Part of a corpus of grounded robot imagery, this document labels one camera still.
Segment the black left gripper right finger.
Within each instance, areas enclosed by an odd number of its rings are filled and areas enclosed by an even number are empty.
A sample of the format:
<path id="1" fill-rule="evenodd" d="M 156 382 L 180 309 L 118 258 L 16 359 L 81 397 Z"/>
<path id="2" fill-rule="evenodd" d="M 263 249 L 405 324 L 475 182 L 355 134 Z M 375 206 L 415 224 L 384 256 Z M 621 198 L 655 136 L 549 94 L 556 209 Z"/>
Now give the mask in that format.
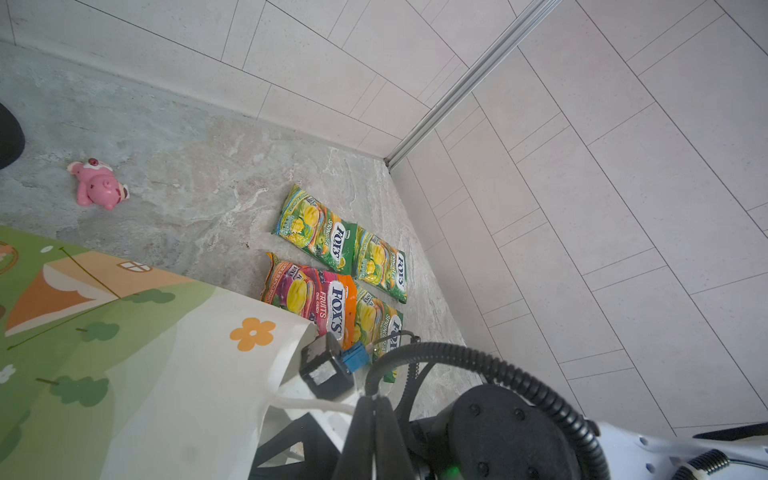
<path id="1" fill-rule="evenodd" d="M 388 398 L 374 399 L 374 416 L 376 478 L 414 480 L 409 453 Z"/>

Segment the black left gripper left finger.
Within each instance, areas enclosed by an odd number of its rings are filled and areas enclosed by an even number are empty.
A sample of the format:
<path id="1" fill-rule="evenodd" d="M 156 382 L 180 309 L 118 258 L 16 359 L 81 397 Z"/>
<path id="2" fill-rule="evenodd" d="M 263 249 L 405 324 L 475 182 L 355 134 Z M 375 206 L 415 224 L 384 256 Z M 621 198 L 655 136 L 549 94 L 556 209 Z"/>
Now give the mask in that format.
<path id="1" fill-rule="evenodd" d="M 374 401 L 358 400 L 332 480 L 371 480 L 375 450 Z"/>

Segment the yellow green Fox's candy packet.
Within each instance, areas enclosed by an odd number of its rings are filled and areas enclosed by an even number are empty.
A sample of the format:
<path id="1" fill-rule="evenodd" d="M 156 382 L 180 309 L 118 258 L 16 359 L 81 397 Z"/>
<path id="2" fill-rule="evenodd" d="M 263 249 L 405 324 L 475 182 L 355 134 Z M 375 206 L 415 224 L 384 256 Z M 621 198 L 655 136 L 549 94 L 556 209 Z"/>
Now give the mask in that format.
<path id="1" fill-rule="evenodd" d="M 381 339 L 402 331 L 404 324 L 403 313 L 369 291 L 358 289 L 353 342 L 360 342 L 366 347 L 372 363 L 401 345 L 400 336 L 384 341 Z"/>

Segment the orange Fox's candy packet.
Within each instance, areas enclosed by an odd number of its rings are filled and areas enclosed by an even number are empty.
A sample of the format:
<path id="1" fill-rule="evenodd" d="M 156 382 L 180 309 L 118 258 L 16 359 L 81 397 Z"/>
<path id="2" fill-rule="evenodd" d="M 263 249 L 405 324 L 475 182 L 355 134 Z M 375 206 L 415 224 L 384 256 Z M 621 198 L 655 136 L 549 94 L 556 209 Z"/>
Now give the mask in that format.
<path id="1" fill-rule="evenodd" d="M 314 323 L 319 335 L 331 334 L 343 350 L 351 348 L 357 303 L 352 277 L 281 260 L 271 252 L 267 256 L 261 300 Z"/>

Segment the white paper bag green print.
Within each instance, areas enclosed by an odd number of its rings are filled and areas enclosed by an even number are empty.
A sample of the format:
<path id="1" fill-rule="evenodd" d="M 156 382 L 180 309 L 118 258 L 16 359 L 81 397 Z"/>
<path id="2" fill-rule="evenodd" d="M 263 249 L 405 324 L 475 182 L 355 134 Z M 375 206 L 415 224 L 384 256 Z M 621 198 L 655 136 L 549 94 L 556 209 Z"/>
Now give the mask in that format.
<path id="1" fill-rule="evenodd" d="M 245 479 L 304 318 L 1 230 L 1 475 Z"/>

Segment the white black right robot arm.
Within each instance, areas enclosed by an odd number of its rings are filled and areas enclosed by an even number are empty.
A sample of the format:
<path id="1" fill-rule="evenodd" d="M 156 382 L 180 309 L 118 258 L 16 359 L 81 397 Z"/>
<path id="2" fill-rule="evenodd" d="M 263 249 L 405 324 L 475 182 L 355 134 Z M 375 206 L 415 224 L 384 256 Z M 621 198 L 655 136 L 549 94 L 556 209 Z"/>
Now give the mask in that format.
<path id="1" fill-rule="evenodd" d="M 437 365 L 484 378 L 439 414 L 413 419 Z M 310 407 L 255 454 L 253 479 L 763 479 L 767 427 L 665 439 L 595 422 L 547 384 L 461 345 L 401 346 L 370 369 L 335 445 Z"/>

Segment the small pink pig toy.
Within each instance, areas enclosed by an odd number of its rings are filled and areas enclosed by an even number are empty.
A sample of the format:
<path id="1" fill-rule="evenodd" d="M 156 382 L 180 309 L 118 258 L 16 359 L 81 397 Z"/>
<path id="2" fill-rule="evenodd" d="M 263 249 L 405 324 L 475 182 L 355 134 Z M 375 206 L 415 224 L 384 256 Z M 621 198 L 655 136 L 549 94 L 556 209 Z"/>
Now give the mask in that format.
<path id="1" fill-rule="evenodd" d="M 82 207 L 95 204 L 112 211 L 130 198 L 128 186 L 117 180 L 113 168 L 105 162 L 95 158 L 72 162 L 67 172 L 77 179 L 76 202 Z"/>

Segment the glitter microphone on black stand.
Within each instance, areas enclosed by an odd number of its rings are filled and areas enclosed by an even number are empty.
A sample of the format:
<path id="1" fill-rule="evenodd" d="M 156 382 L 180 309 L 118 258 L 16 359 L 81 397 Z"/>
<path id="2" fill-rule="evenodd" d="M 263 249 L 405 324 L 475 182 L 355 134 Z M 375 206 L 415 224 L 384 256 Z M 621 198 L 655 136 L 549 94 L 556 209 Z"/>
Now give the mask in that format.
<path id="1" fill-rule="evenodd" d="M 26 145 L 25 135 L 17 118 L 0 104 L 0 169 L 17 161 Z"/>

